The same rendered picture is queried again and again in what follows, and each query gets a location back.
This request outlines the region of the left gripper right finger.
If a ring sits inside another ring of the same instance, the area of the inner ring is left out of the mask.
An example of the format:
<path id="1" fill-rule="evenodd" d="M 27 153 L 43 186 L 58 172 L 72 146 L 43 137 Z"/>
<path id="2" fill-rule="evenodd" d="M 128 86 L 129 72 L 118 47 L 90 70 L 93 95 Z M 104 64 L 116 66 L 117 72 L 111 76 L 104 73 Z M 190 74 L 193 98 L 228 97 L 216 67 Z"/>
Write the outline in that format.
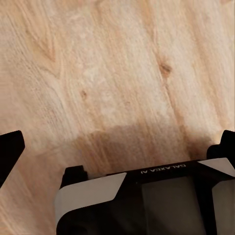
<path id="1" fill-rule="evenodd" d="M 220 148 L 235 169 L 235 132 L 229 130 L 223 132 Z"/>

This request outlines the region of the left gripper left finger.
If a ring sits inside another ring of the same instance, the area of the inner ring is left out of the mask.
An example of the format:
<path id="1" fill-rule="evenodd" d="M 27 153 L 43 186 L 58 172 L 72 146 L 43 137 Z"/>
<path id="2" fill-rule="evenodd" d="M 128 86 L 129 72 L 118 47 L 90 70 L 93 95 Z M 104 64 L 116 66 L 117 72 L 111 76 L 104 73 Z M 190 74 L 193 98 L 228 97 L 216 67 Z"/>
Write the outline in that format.
<path id="1" fill-rule="evenodd" d="M 0 136 L 0 188 L 24 149 L 24 138 L 19 130 Z"/>

